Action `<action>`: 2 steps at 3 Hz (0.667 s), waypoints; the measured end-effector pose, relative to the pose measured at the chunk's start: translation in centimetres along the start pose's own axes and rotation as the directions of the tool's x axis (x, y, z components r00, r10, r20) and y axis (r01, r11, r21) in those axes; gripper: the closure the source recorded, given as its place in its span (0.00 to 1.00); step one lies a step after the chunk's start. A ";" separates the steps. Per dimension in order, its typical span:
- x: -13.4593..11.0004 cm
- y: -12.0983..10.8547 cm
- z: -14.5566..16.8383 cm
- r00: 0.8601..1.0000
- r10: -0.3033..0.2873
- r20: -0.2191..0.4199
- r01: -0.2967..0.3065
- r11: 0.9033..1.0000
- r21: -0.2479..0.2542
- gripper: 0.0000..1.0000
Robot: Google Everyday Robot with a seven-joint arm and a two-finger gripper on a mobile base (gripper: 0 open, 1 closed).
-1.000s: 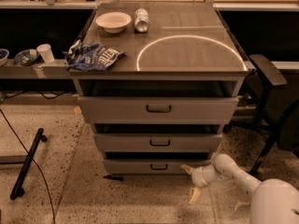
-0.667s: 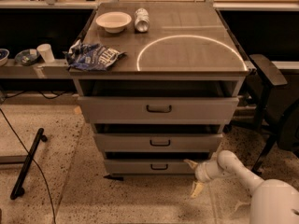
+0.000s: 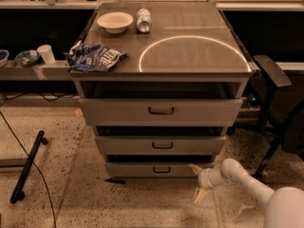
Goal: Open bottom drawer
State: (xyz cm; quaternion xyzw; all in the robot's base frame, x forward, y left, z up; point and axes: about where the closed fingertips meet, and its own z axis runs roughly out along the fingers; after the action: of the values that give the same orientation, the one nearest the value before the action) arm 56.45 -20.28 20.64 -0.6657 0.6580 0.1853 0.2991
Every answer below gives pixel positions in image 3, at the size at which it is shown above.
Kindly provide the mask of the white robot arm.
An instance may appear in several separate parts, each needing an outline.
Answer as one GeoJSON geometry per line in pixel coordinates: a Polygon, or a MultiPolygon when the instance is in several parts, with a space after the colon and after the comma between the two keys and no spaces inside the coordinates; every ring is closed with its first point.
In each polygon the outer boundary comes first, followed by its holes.
{"type": "Polygon", "coordinates": [[[264,211],[263,228],[304,228],[304,191],[294,187],[274,190],[252,177],[234,159],[225,159],[219,168],[202,168],[193,163],[189,167],[198,176],[194,203],[202,200],[208,190],[239,183],[264,211]]]}

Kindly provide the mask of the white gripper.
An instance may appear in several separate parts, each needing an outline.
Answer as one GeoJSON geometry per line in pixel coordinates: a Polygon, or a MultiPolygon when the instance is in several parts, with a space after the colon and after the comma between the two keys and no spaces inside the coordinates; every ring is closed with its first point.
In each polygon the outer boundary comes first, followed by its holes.
{"type": "Polygon", "coordinates": [[[189,163],[188,166],[192,169],[195,175],[199,178],[199,186],[196,188],[193,202],[200,203],[208,194],[207,190],[214,189],[226,182],[226,178],[222,175],[219,168],[202,169],[200,166],[189,163]]]}

